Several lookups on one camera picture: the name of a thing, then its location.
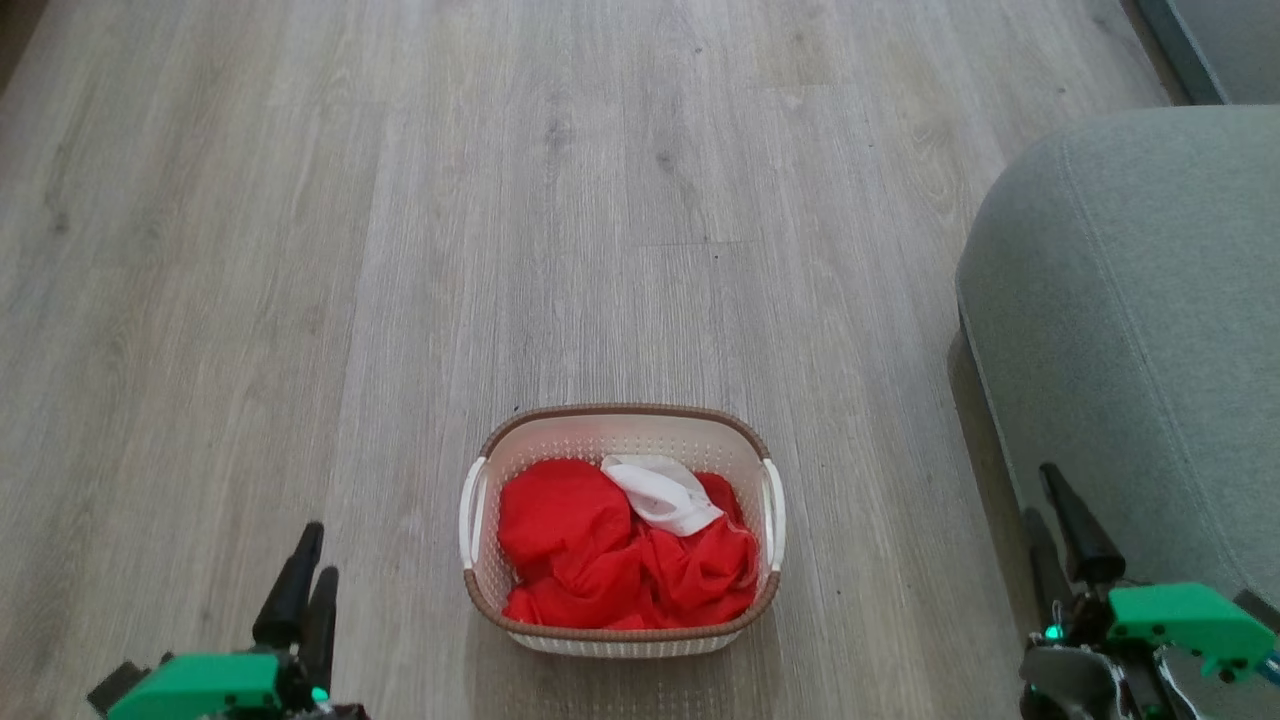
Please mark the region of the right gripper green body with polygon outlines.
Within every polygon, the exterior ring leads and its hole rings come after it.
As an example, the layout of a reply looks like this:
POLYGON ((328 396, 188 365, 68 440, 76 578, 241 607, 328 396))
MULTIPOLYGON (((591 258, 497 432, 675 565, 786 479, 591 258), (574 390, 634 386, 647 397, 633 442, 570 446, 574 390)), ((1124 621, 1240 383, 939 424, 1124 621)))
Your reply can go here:
POLYGON ((1128 585, 1052 600, 1019 667, 1021 720, 1208 720, 1179 685, 1169 655, 1240 689, 1280 691, 1280 634, 1198 583, 1128 585))

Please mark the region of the grey blue furniture base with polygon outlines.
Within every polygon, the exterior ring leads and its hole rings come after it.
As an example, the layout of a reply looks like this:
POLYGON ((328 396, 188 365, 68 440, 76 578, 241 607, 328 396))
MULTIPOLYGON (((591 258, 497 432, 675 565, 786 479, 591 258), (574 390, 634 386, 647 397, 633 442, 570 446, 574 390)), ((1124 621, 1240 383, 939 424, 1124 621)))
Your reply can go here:
POLYGON ((1280 105, 1280 0, 1132 0, 1175 102, 1280 105))

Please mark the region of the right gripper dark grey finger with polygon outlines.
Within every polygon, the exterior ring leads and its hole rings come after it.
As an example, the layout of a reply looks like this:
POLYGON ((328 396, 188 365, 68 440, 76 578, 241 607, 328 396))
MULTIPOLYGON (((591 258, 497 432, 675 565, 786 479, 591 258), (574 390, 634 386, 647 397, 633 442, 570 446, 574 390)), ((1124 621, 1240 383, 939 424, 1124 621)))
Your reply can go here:
POLYGON ((1102 585, 1123 579, 1126 574, 1125 557, 1059 466, 1044 462, 1039 466, 1039 475, 1057 518, 1070 582, 1102 585))
POLYGON ((1027 534, 1030 577, 1039 625, 1059 625, 1061 611, 1070 612, 1074 592, 1059 557, 1059 547, 1037 509, 1025 509, 1021 521, 1027 534))

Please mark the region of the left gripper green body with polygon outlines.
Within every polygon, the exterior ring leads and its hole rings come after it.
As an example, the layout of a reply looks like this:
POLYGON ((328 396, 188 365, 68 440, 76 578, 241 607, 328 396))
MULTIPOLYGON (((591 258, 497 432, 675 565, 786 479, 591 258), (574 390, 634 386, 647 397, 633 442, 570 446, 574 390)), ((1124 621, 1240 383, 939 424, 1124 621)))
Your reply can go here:
POLYGON ((155 667, 124 661, 88 692, 100 720, 367 720, 338 703, 283 652, 165 653, 155 667))

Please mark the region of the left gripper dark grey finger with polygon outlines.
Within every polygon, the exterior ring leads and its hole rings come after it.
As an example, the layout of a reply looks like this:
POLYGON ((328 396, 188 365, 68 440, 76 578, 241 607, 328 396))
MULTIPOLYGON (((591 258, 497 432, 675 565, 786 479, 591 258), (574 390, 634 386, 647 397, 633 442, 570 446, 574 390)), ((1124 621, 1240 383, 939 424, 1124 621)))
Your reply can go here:
POLYGON ((275 650, 300 644, 314 573, 323 552, 324 525, 308 521, 285 559, 252 625, 257 646, 275 650))
POLYGON ((298 661, 308 683, 321 691, 332 689, 339 582, 338 568, 326 566, 320 571, 306 603, 301 626, 298 661))

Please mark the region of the white plastic laundry basket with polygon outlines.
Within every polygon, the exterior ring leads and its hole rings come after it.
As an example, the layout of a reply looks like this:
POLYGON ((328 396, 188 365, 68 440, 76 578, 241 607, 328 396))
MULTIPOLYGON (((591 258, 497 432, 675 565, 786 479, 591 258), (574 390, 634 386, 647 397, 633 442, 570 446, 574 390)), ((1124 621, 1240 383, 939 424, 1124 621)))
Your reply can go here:
POLYGON ((778 593, 787 543, 782 478, 764 439, 735 415, 660 404, 579 404, 511 416, 484 442, 462 484, 458 547, 476 612, 516 643, 580 659, 678 659, 714 653, 736 641, 778 593), (762 551, 751 606, 731 623, 694 629, 613 632, 517 623, 502 614, 516 575, 497 538, 500 489, 526 466, 553 457, 598 461, 609 454, 658 454, 733 488, 762 551))

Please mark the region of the grey fabric sofa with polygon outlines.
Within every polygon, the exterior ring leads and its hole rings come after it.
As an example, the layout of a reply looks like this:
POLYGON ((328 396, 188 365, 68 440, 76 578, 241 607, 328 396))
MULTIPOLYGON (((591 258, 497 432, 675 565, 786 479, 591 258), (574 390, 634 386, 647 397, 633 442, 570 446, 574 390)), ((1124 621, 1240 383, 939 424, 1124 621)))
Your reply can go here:
POLYGON ((955 275, 1021 509, 1053 464, 1151 583, 1280 611, 1280 105, 1156 108, 1034 142, 955 275))

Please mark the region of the white cloth garment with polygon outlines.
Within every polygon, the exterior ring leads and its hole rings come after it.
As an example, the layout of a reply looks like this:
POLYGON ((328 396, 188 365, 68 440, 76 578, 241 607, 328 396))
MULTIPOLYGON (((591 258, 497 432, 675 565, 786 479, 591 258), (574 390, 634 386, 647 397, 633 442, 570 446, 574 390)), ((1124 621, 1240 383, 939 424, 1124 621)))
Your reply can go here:
POLYGON ((627 496, 648 525, 677 537, 705 530, 724 515, 684 464, 663 455, 612 454, 600 470, 627 496))

